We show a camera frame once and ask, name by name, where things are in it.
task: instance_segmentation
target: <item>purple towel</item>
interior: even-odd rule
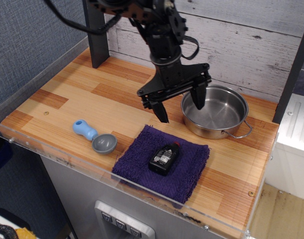
[[[149,160],[166,144],[178,142],[179,156],[166,176],[149,170]],[[206,160],[207,145],[198,145],[146,125],[117,161],[112,172],[180,203],[191,196]]]

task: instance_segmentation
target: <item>pot handle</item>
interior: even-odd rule
[[[230,134],[229,132],[226,132],[226,131],[224,131],[223,130],[223,132],[224,133],[227,133],[229,136],[232,136],[233,138],[244,138],[244,137],[246,137],[246,136],[248,136],[251,132],[252,132],[252,127],[246,122],[246,120],[244,120],[244,122],[245,122],[245,124],[247,124],[247,126],[250,128],[250,131],[247,133],[247,134],[245,134],[245,135],[242,135],[242,136],[234,136],[234,135],[232,135],[232,134]]]

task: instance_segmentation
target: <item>wooden tabletop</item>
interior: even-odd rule
[[[242,139],[205,139],[190,132],[180,109],[182,96],[166,102],[169,122],[160,123],[151,110],[144,109],[137,90],[154,76],[154,69],[110,57],[98,69],[92,68],[89,49],[73,60],[12,114],[0,130],[19,144],[57,160],[91,171],[91,165],[111,171],[145,124],[197,144],[208,144],[211,152],[192,196],[185,203],[197,211],[231,225],[218,229],[237,238],[235,231],[247,227],[261,185],[278,124],[272,123],[276,104],[244,96],[249,105],[246,121],[252,133]],[[116,150],[99,155],[91,142],[72,130],[84,119],[99,134],[112,133]],[[236,135],[248,127],[242,124]],[[203,222],[215,226],[212,222]]]

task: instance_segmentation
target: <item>white wooden wall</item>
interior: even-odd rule
[[[176,0],[200,51],[183,64],[209,63],[212,82],[278,102],[304,33],[304,0]],[[111,56],[153,67],[127,18],[108,32]],[[195,49],[183,44],[185,55]]]

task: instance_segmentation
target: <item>metal frame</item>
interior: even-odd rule
[[[281,123],[282,121],[282,118],[284,116],[288,102],[290,101],[290,98],[292,96],[296,81],[301,72],[303,64],[304,64],[304,34],[302,37],[301,44],[298,48],[296,57],[294,59],[290,74],[288,75],[288,79],[285,84],[282,96],[276,108],[276,112],[273,118],[273,122],[275,123]]]
[[[105,24],[104,14],[102,12],[89,6],[87,0],[82,0],[82,3],[87,27],[98,29]],[[95,36],[88,34],[88,40],[92,67],[98,68],[110,56],[107,35],[103,34],[100,36]]]

